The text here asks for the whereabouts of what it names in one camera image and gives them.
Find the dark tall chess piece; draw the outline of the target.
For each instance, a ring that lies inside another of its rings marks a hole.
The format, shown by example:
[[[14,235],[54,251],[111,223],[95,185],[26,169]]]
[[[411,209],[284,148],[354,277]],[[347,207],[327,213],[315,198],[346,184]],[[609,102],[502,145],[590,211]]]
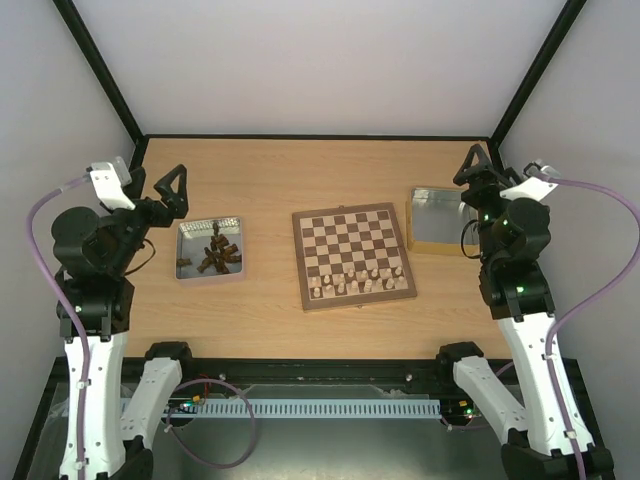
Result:
[[[229,245],[229,240],[225,235],[218,235],[211,237],[211,249],[217,249],[220,251],[224,251],[225,248]]]

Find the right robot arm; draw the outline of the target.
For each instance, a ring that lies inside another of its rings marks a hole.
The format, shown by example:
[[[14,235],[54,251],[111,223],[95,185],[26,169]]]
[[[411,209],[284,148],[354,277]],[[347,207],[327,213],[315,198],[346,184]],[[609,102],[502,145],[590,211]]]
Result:
[[[555,304],[538,265],[549,244],[554,188],[548,166],[526,178],[494,168],[479,144],[453,178],[477,213],[479,281],[484,303],[509,346],[522,397],[516,399],[473,342],[440,348],[436,379],[463,390],[501,443],[510,479],[590,479],[612,472],[610,451],[597,444],[574,398],[557,340]]]

